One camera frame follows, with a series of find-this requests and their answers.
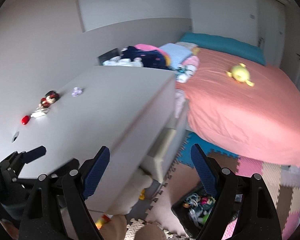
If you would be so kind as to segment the colourful ring ball toy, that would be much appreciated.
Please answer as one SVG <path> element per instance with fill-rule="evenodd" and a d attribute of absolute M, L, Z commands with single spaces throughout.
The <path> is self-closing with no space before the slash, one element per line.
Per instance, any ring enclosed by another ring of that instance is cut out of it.
<path fill-rule="evenodd" d="M 185 208 L 198 207 L 200 205 L 201 197 L 196 193 L 189 195 L 183 202 L 183 207 Z"/>

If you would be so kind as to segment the red heart toy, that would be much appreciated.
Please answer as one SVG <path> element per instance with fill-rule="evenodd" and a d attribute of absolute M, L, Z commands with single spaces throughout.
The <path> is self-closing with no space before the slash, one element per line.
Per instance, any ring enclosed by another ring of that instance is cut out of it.
<path fill-rule="evenodd" d="M 30 118 L 31 118 L 31 117 L 30 117 L 29 115 L 23 116 L 22 119 L 21 119 L 21 124 L 22 124 L 22 125 L 28 124 L 28 122 L 30 121 Z"/>

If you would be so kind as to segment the crumpled white paper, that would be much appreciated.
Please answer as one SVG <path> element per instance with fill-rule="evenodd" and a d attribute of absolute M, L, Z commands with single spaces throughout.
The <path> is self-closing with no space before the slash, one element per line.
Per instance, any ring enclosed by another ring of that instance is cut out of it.
<path fill-rule="evenodd" d="M 31 113 L 31 118 L 39 118 L 45 116 L 49 111 L 50 111 L 49 108 L 38 107 L 33 113 Z"/>

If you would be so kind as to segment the colourful foam floor mat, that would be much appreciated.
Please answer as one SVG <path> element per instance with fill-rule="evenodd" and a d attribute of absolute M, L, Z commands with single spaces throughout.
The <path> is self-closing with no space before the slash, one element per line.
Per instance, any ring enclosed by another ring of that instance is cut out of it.
<path fill-rule="evenodd" d="M 166 239 L 300 239 L 300 173 L 227 152 L 189 133 L 145 219 Z"/>

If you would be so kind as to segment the black toy storage bin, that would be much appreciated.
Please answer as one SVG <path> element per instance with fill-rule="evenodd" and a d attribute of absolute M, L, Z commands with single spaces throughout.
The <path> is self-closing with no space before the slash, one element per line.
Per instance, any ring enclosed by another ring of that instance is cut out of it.
<path fill-rule="evenodd" d="M 184 200 L 193 193 L 196 193 L 201 197 L 201 205 L 191 208 L 183 207 Z M 183 195 L 175 204 L 173 204 L 171 210 L 181 223 L 186 234 L 191 238 L 196 238 L 206 224 L 215 202 L 216 200 L 205 191 L 202 183 L 199 182 L 195 188 Z"/>

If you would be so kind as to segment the two doll figurines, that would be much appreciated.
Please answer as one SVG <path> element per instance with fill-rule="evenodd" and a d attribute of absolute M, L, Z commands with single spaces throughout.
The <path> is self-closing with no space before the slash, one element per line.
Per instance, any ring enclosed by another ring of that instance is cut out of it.
<path fill-rule="evenodd" d="M 39 107 L 49 108 L 52 104 L 54 104 L 59 99 L 60 99 L 60 95 L 56 91 L 51 90 L 47 92 L 43 98 L 41 98 Z"/>

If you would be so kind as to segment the purple flower hair clip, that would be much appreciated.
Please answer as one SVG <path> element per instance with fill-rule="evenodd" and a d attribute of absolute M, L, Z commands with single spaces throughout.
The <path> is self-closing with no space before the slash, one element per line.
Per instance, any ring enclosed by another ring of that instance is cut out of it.
<path fill-rule="evenodd" d="M 83 89 L 80 88 L 80 87 L 75 87 L 71 93 L 72 97 L 77 97 L 77 96 L 80 96 L 82 95 L 83 93 Z"/>

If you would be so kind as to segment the pink bed mattress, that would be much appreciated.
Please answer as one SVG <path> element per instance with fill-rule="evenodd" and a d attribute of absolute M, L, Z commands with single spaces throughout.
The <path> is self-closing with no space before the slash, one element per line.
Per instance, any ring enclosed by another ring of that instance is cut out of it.
<path fill-rule="evenodd" d="M 300 167 L 300 92 L 279 68 L 209 49 L 198 52 L 199 67 L 177 88 L 189 102 L 190 129 L 229 152 Z M 243 63 L 255 85 L 228 77 Z"/>

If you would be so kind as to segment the white desk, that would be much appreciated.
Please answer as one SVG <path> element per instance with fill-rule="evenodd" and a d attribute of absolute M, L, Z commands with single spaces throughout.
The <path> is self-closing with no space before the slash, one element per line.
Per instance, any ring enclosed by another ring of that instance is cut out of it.
<path fill-rule="evenodd" d="M 72 97 L 75 87 L 83 89 Z M 0 157 L 46 147 L 46 155 L 24 166 L 20 176 L 50 173 L 72 158 L 93 158 L 102 146 L 110 163 L 86 205 L 105 212 L 142 163 L 174 114 L 175 77 L 170 70 L 91 67 L 61 89 L 46 116 L 10 128 L 0 117 Z"/>

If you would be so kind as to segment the black box on desk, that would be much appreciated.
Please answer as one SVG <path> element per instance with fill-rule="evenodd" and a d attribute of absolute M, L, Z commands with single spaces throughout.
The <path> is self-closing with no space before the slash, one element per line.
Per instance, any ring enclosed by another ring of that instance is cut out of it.
<path fill-rule="evenodd" d="M 108 60 L 110 60 L 114 57 L 117 57 L 119 55 L 120 54 L 119 54 L 119 49 L 118 48 L 112 49 L 112 50 L 110 50 L 110 51 L 108 51 L 108 52 L 106 52 L 106 53 L 104 53 L 104 54 L 102 54 L 98 57 L 99 65 L 102 66 L 105 61 L 108 61 Z"/>

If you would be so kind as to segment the yellow duck plush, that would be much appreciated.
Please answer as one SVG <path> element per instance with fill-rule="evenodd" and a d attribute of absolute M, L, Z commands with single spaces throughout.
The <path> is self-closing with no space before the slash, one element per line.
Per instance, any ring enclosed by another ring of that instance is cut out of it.
<path fill-rule="evenodd" d="M 226 71 L 228 77 L 233 78 L 239 83 L 246 83 L 250 87 L 254 87 L 254 83 L 250 80 L 250 73 L 246 68 L 246 65 L 239 63 L 233 66 L 229 71 Z"/>

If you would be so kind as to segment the teal pillow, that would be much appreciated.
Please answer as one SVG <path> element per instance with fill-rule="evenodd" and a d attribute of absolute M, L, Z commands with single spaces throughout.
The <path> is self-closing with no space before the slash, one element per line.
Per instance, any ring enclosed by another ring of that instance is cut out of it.
<path fill-rule="evenodd" d="M 181 37 L 180 42 L 194 43 L 200 48 L 231 54 L 263 66 L 266 65 L 263 52 L 259 47 L 233 38 L 188 32 Z"/>

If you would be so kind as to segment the pile of folded clothes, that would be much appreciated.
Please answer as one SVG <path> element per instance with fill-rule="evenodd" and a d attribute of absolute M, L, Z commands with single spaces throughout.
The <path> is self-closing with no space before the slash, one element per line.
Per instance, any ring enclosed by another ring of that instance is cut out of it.
<path fill-rule="evenodd" d="M 200 60 L 199 48 L 194 43 L 167 43 L 160 47 L 136 44 L 119 50 L 119 56 L 103 63 L 103 66 L 145 67 L 171 70 L 179 83 L 186 83 L 196 73 Z"/>

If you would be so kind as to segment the wardrobe doors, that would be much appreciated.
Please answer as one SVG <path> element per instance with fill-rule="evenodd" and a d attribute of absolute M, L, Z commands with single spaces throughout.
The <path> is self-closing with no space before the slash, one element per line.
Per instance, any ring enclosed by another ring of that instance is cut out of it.
<path fill-rule="evenodd" d="M 300 77 L 300 8 L 295 2 L 257 0 L 258 46 L 266 64 L 294 82 Z"/>

